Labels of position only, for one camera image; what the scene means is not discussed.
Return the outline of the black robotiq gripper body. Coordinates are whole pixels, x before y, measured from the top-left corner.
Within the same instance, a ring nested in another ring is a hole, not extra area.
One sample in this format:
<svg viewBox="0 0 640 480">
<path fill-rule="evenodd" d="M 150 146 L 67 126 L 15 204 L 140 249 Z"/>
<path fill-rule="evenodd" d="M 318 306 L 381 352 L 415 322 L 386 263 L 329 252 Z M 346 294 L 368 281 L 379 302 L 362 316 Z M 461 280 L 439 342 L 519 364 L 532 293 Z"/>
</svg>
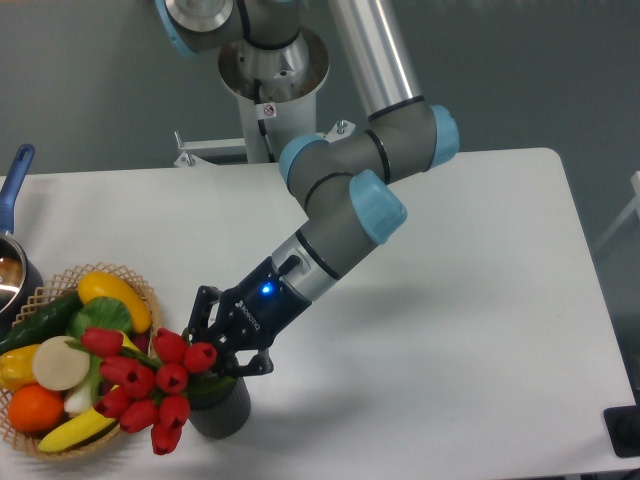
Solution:
<svg viewBox="0 0 640 480">
<path fill-rule="evenodd" d="M 268 257 L 239 284 L 223 292 L 212 342 L 221 353 L 264 350 L 310 305 L 311 301 L 289 285 L 285 276 L 302 264 L 298 256 L 280 267 Z"/>
</svg>

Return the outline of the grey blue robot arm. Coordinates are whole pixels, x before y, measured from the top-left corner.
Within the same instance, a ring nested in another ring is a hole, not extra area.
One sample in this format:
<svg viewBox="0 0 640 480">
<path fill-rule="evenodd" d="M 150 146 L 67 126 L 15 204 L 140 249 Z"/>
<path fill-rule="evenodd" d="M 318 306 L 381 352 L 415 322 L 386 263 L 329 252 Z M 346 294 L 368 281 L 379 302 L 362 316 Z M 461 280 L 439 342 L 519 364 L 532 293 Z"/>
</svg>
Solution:
<svg viewBox="0 0 640 480">
<path fill-rule="evenodd" d="M 217 350 L 221 376 L 264 375 L 275 337 L 405 221 L 394 182 L 452 159 L 451 114 L 421 92 L 393 6 L 331 1 L 330 11 L 368 128 L 349 137 L 315 131 L 315 95 L 327 78 L 322 40 L 296 1 L 159 1 L 165 32 L 181 54 L 217 49 L 236 96 L 247 157 L 274 162 L 306 222 L 238 285 L 201 288 L 189 321 Z"/>
</svg>

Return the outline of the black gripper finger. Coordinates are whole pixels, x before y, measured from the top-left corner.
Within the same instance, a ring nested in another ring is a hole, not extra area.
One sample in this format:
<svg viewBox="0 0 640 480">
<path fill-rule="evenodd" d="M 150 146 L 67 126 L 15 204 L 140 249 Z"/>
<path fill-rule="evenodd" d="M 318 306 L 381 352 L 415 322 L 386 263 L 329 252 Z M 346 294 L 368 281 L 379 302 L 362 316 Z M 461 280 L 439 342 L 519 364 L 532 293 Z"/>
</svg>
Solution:
<svg viewBox="0 0 640 480">
<path fill-rule="evenodd" d="M 253 377 L 272 373 L 273 361 L 269 349 L 258 350 L 245 364 L 241 364 L 236 353 L 225 353 L 216 361 L 213 372 L 223 377 Z"/>
<path fill-rule="evenodd" d="M 219 304 L 221 296 L 222 292 L 216 287 L 203 285 L 198 288 L 187 326 L 193 343 L 212 342 L 209 321 L 212 310 Z"/>
</svg>

